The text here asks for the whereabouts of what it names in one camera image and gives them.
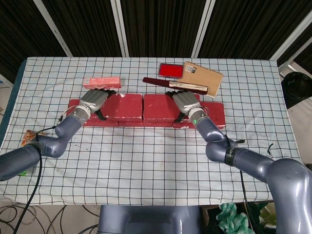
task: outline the table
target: table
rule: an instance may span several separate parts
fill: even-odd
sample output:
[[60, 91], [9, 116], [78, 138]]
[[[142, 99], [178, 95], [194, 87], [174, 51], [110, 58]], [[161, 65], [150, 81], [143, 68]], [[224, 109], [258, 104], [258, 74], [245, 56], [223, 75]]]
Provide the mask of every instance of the table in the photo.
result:
[[[82, 97], [83, 78], [120, 76], [120, 93], [165, 93], [142, 82], [157, 77], [159, 64], [191, 61], [224, 75], [224, 133], [246, 139], [240, 147], [272, 157], [300, 160], [285, 108], [276, 61], [208, 58], [28, 58], [1, 146], [20, 146], [23, 133], [51, 127], [72, 98]], [[43, 176], [33, 204], [210, 205], [244, 199], [239, 170], [207, 160], [196, 130], [81, 128], [60, 158], [43, 157]], [[26, 203], [38, 166], [26, 176], [0, 182], [0, 199]], [[249, 201], [271, 199], [269, 188], [244, 174]]]

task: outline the red block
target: red block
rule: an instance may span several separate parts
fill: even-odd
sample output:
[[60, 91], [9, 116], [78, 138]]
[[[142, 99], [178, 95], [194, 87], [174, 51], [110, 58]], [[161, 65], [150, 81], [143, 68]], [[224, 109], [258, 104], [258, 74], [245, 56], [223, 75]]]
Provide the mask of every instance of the red block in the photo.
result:
[[[208, 116], [214, 122], [214, 124], [219, 128], [223, 129], [225, 127], [225, 116], [224, 107], [220, 102], [207, 102], [201, 101], [200, 105], [208, 108]], [[194, 129], [192, 123], [173, 123], [173, 128], [190, 128]]]
[[172, 127], [171, 122], [132, 122], [132, 121], [119, 121], [120, 127]]
[[143, 121], [142, 94], [117, 94], [110, 96], [101, 112], [111, 121]]
[[200, 105], [208, 108], [208, 116], [214, 124], [222, 129], [225, 127], [224, 106], [221, 102], [201, 101]]
[[[144, 122], [174, 122], [180, 111], [175, 102], [165, 94], [146, 94], [144, 96]], [[182, 122], [190, 122], [185, 117]]]
[[[79, 105], [79, 99], [72, 99], [69, 101], [68, 107]], [[67, 111], [66, 115], [68, 116], [74, 107]], [[85, 127], [119, 127], [117, 121], [108, 121], [108, 120], [100, 120], [96, 114], [91, 114], [90, 118], [84, 123]]]
[[195, 126], [192, 123], [173, 123], [173, 128], [180, 128], [180, 129], [195, 129]]

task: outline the spiral notebook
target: spiral notebook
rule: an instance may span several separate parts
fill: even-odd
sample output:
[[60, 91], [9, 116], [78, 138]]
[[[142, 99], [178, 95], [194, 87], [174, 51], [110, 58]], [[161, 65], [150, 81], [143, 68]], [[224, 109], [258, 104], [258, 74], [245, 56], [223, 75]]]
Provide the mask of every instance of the spiral notebook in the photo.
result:
[[184, 63], [183, 77], [179, 82], [197, 84], [208, 88], [207, 95], [215, 98], [218, 93], [223, 75], [208, 68], [191, 62]]

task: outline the wire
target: wire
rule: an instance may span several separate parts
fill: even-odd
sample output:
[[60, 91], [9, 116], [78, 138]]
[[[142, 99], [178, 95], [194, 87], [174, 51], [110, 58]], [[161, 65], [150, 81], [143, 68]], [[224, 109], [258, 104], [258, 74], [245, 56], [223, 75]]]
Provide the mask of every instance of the wire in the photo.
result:
[[22, 221], [21, 223], [24, 224], [24, 225], [32, 224], [32, 223], [35, 221], [35, 219], [36, 219], [36, 216], [37, 216], [37, 211], [36, 211], [36, 209], [35, 209], [34, 207], [30, 207], [30, 208], [33, 208], [33, 209], [34, 209], [34, 214], [31, 212], [31, 214], [33, 215], [33, 219], [32, 219], [29, 223], [24, 223], [24, 222]]
[[74, 107], [78, 107], [78, 106], [79, 106], [79, 105], [74, 105], [74, 106], [68, 107], [68, 108], [63, 112], [63, 114], [60, 116], [60, 118], [58, 119], [58, 122], [59, 122], [59, 123], [62, 122], [63, 117], [64, 117], [64, 114], [66, 114], [66, 112], [67, 112], [68, 110], [70, 110], [70, 109], [72, 109], [72, 108], [74, 108]]
[[201, 106], [201, 109], [203, 109], [203, 111], [206, 113], [207, 116], [209, 116], [209, 109], [206, 106]]
[[[94, 227], [94, 228], [96, 228], [96, 227]], [[93, 228], [93, 229], [94, 229], [94, 228]], [[89, 234], [91, 234], [91, 232], [93, 231], [93, 229], [90, 230]], [[1, 233], [0, 233], [0, 234], [1, 234]]]
[[[18, 208], [21, 208], [21, 209], [24, 209], [24, 207], [22, 207], [22, 206], [18, 206], [18, 205], [13, 205], [14, 207], [18, 207]], [[43, 230], [43, 233], [45, 233], [45, 231], [44, 231], [44, 228], [43, 228], [43, 225], [41, 224], [41, 222], [39, 221], [39, 219], [37, 218], [37, 217], [35, 217], [35, 220], [37, 220], [38, 221], [38, 223], [39, 223], [39, 225], [41, 226], [41, 228], [42, 228], [42, 230]]]
[[49, 222], [50, 222], [50, 225], [52, 226], [52, 228], [53, 228], [53, 231], [54, 231], [54, 234], [56, 234], [56, 232], [55, 232], [55, 228], [54, 228], [54, 226], [53, 226], [53, 224], [51, 223], [51, 219], [50, 219], [50, 217], [49, 217], [49, 215], [47, 214], [47, 212], [43, 209], [43, 208], [41, 208], [40, 206], [36, 206], [37, 208], [39, 208], [39, 209], [41, 209], [42, 210], [42, 212], [44, 212], [45, 213], [45, 215], [48, 217], [48, 220], [49, 220]]
[[13, 217], [10, 221], [6, 221], [7, 223], [10, 223], [10, 222], [12, 222], [12, 221], [16, 218], [16, 216], [18, 215], [18, 210], [17, 210], [15, 207], [13, 207], [13, 206], [4, 206], [4, 207], [7, 207], [7, 208], [3, 209], [3, 210], [0, 212], [0, 215], [1, 215], [4, 211], [6, 211], [7, 209], [13, 208], [13, 209], [15, 210], [15, 215], [14, 215], [14, 217]]
[[270, 149], [271, 149], [272, 146], [274, 146], [274, 143], [271, 143], [271, 144], [269, 145], [269, 147], [268, 147], [268, 150], [267, 150], [267, 152], [268, 152], [268, 154], [269, 154], [270, 156], [272, 156], [272, 155], [271, 155], [271, 151], [270, 151]]
[[62, 234], [64, 234], [64, 233], [63, 233], [63, 227], [62, 227], [62, 219], [63, 219], [64, 211], [65, 211], [65, 209], [62, 211], [62, 213], [61, 213], [61, 215], [60, 215], [60, 219], [59, 219], [60, 232], [61, 232]]
[[4, 221], [3, 219], [0, 219], [0, 222], [1, 222], [1, 223], [4, 223], [4, 224], [6, 224], [6, 225], [8, 225], [8, 226], [14, 231], [14, 228], [13, 228], [13, 226], [12, 226], [11, 224], [7, 223], [7, 222]]
[[89, 229], [93, 229], [93, 228], [96, 228], [96, 227], [98, 227], [98, 224], [95, 224], [95, 225], [92, 225], [92, 226], [90, 226], [90, 227], [88, 227], [88, 228], [85, 228], [85, 229], [83, 229], [80, 233], [78, 233], [78, 234], [83, 234], [83, 233], [85, 233], [87, 230], [89, 230]]
[[[21, 203], [13, 203], [12, 205], [0, 207], [0, 209], [7, 207], [6, 209], [2, 210], [1, 213], [4, 212], [4, 211], [6, 211], [7, 209], [9, 209], [9, 208], [11, 208], [11, 207], [14, 207], [15, 209], [16, 209], [16, 207], [17, 207], [17, 208], [24, 209], [24, 207], [18, 206], [17, 204], [21, 204]], [[31, 212], [31, 210], [29, 210], [29, 209], [27, 209], [27, 210], [35, 217], [35, 220], [38, 221], [39, 225], [41, 226], [41, 228], [42, 228], [42, 230], [43, 230], [43, 233], [45, 233], [44, 228], [43, 228], [41, 222], [40, 222], [39, 219], [36, 217], [36, 214], [37, 214], [37, 213], [36, 213], [36, 214], [33, 214], [33, 213]]]
[[19, 217], [18, 223], [17, 223], [17, 225], [16, 225], [16, 227], [15, 227], [15, 229], [13, 231], [13, 234], [16, 234], [18, 232], [18, 229], [20, 227], [20, 223], [23, 220], [24, 215], [25, 215], [26, 211], [28, 210], [28, 207], [29, 207], [29, 205], [30, 205], [30, 203], [31, 203], [35, 193], [36, 193], [37, 187], [39, 185], [39, 181], [40, 181], [40, 178], [41, 178], [41, 171], [42, 171], [42, 156], [41, 156], [41, 152], [40, 151], [38, 151], [38, 153], [39, 153], [39, 174], [38, 174], [38, 178], [37, 178], [34, 190], [33, 190], [32, 194], [31, 194], [31, 196], [30, 196], [30, 198], [29, 198], [29, 200], [28, 200], [28, 202], [27, 202], [23, 212], [21, 213], [21, 215]]
[[[226, 141], [228, 143], [228, 146], [231, 147], [231, 143], [230, 143], [228, 136], [226, 134], [224, 136], [226, 137]], [[239, 171], [240, 171], [240, 181], [242, 183], [243, 194], [244, 194], [244, 199], [245, 199], [245, 210], [247, 213], [248, 222], [249, 222], [251, 229], [254, 230], [252, 223], [250, 221], [250, 217], [249, 217], [249, 213], [251, 214], [251, 211], [250, 211], [250, 207], [248, 205], [248, 201], [247, 201], [247, 197], [246, 197], [246, 189], [245, 189], [245, 184], [244, 184], [244, 179], [243, 179], [243, 172], [241, 170], [239, 170]]]
[[97, 216], [97, 217], [99, 217], [99, 215], [97, 215], [97, 214], [95, 214], [95, 213], [93, 213], [93, 212], [91, 212], [91, 211], [89, 211], [84, 205], [82, 205], [82, 207], [87, 211], [87, 212], [89, 212], [90, 214], [92, 214], [92, 215], [95, 215], [95, 216]]
[[43, 131], [50, 130], [50, 129], [55, 129], [55, 128], [56, 128], [56, 126], [53, 126], [53, 127], [51, 127], [51, 128], [46, 128], [46, 129], [42, 129], [42, 130], [38, 131], [38, 132], [36, 133], [36, 136], [35, 136], [36, 141], [38, 141], [38, 135], [39, 135], [39, 133], [41, 133], [41, 132], [43, 132]]
[[246, 210], [246, 213], [247, 213], [247, 218], [248, 218], [250, 227], [252, 228], [252, 230], [254, 230], [253, 226], [252, 226], [252, 223], [250, 221], [250, 217], [249, 217], [249, 213], [251, 213], [251, 212], [249, 210], [249, 205], [248, 205], [248, 201], [247, 201], [246, 189], [245, 189], [244, 178], [243, 178], [243, 172], [241, 170], [239, 170], [239, 172], [240, 172], [240, 181], [242, 182], [243, 194], [244, 194], [244, 199], [245, 199], [244, 206], [245, 206], [245, 210]]
[[48, 229], [47, 229], [46, 234], [48, 234], [49, 229], [50, 229], [51, 225], [53, 224], [54, 220], [57, 218], [57, 216], [59, 215], [59, 213], [61, 213], [61, 212], [65, 209], [66, 206], [67, 206], [67, 205], [65, 205], [62, 209], [60, 209], [60, 211], [54, 216], [54, 218], [52, 219], [52, 221], [51, 221], [51, 223], [50, 223], [50, 225], [49, 225], [49, 227], [48, 227]]

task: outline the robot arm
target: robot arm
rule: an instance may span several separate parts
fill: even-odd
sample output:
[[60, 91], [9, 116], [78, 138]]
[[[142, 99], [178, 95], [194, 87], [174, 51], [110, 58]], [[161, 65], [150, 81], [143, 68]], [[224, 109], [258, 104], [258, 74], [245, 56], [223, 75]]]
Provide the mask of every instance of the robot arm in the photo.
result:
[[278, 234], [312, 233], [312, 172], [293, 159], [272, 160], [238, 148], [218, 130], [190, 92], [170, 92], [179, 110], [188, 115], [207, 142], [206, 155], [268, 184], [275, 203]]
[[40, 154], [48, 157], [60, 157], [66, 150], [68, 141], [78, 129], [98, 111], [106, 99], [114, 94], [112, 90], [89, 90], [80, 100], [73, 112], [55, 128], [58, 137], [38, 135], [24, 147], [0, 156], [0, 181], [8, 180], [35, 166]]

